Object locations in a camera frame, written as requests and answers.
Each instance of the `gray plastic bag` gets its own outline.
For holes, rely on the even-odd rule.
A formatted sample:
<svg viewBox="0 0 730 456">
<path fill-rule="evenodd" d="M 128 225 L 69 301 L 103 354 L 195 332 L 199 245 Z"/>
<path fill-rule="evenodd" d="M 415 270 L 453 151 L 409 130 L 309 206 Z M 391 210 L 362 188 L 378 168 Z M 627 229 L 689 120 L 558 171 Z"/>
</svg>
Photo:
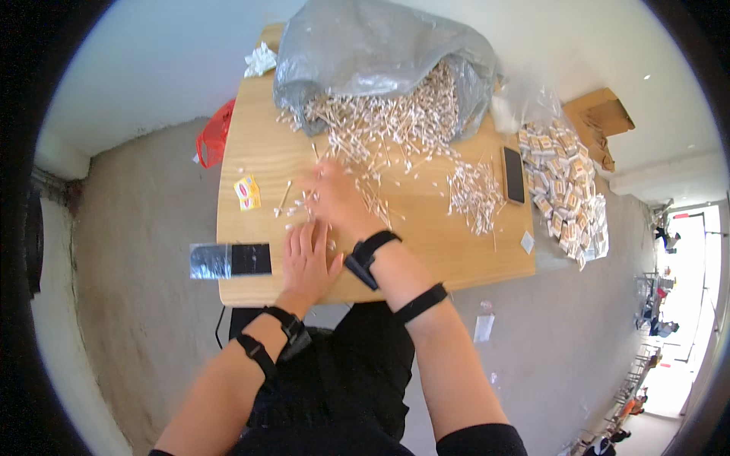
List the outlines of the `gray plastic bag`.
<svg viewBox="0 0 730 456">
<path fill-rule="evenodd" d="M 456 81 L 457 133 L 477 132 L 491 100 L 496 56 L 473 28 L 381 0 L 309 0 L 286 24 L 274 103 L 290 107 L 304 132 L 304 106 L 320 93 L 403 96 L 443 58 Z"/>
</svg>

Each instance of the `pile of cotton swabs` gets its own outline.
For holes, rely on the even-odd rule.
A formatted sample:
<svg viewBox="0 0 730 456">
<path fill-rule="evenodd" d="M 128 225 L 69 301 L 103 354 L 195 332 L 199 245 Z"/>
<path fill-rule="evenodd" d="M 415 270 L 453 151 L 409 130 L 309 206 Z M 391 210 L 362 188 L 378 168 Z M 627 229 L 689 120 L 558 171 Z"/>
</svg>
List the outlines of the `pile of cotton swabs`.
<svg viewBox="0 0 730 456">
<path fill-rule="evenodd" d="M 491 167 L 481 161 L 476 166 L 465 163 L 449 146 L 456 133 L 458 105 L 454 79 L 445 63 L 434 67 L 408 96 L 323 95 L 312 100 L 304 113 L 308 121 L 322 119 L 329 126 L 327 150 L 318 153 L 312 145 L 317 161 L 328 158 L 340 162 L 355 177 L 355 185 L 369 211 L 389 228 L 391 215 L 403 220 L 406 217 L 394 211 L 385 198 L 387 195 L 381 193 L 383 180 L 401 186 L 392 174 L 383 176 L 383 169 L 402 161 L 405 176 L 418 179 L 422 165 L 442 158 L 453 164 L 446 177 L 447 214 L 463 214 L 466 226 L 475 235 L 493 229 L 492 215 L 504 205 L 504 199 L 497 190 Z M 289 109 L 277 121 L 291 124 L 293 131 L 301 128 L 301 122 Z M 284 200 L 274 210 L 277 217 L 284 213 Z M 287 215 L 304 208 L 301 201 L 295 204 L 286 209 Z"/>
</svg>

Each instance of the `hand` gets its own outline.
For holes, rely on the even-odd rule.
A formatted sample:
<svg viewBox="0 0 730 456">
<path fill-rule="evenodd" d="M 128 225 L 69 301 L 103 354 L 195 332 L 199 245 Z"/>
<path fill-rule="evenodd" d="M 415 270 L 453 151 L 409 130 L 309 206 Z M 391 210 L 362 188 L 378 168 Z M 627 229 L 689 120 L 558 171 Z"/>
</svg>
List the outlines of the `hand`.
<svg viewBox="0 0 730 456">
<path fill-rule="evenodd" d="M 343 230 L 356 241 L 367 239 L 385 224 L 368 212 L 355 183 L 342 167 L 333 161 L 322 161 L 297 185 L 318 195 L 317 201 L 307 198 L 305 204 L 317 218 Z"/>
<path fill-rule="evenodd" d="M 284 291 L 276 305 L 300 319 L 342 270 L 342 253 L 327 268 L 328 231 L 325 222 L 308 222 L 291 229 L 284 240 Z"/>
</svg>

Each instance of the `red plastic bag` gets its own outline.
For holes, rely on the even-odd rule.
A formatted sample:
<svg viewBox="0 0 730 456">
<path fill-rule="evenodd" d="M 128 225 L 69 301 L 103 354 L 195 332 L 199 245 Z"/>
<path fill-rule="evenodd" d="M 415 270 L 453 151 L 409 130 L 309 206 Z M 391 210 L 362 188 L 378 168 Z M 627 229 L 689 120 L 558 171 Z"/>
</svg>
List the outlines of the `red plastic bag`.
<svg viewBox="0 0 730 456">
<path fill-rule="evenodd" d="M 198 160 L 203 168 L 210 168 L 223 161 L 223 151 L 226 149 L 226 138 L 228 138 L 228 128 L 231 126 L 231 116 L 235 104 L 235 98 L 224 104 L 208 120 L 208 124 L 198 135 L 195 145 L 198 149 Z M 207 161 L 203 161 L 203 144 L 206 148 Z"/>
</svg>

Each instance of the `black cable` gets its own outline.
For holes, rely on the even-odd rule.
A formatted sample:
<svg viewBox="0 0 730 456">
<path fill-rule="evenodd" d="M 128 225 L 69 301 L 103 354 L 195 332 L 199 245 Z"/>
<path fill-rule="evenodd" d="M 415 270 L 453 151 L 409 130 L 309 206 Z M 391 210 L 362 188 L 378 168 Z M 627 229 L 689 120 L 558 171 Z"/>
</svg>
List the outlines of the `black cable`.
<svg viewBox="0 0 730 456">
<path fill-rule="evenodd" d="M 215 326 L 215 340 L 218 341 L 220 349 L 223 349 L 223 344 L 221 344 L 220 337 L 218 337 L 218 329 L 220 329 L 220 322 L 223 321 L 223 313 L 226 311 L 226 306 L 222 307 L 223 308 L 220 310 L 220 316 L 218 317 L 218 324 Z"/>
</svg>

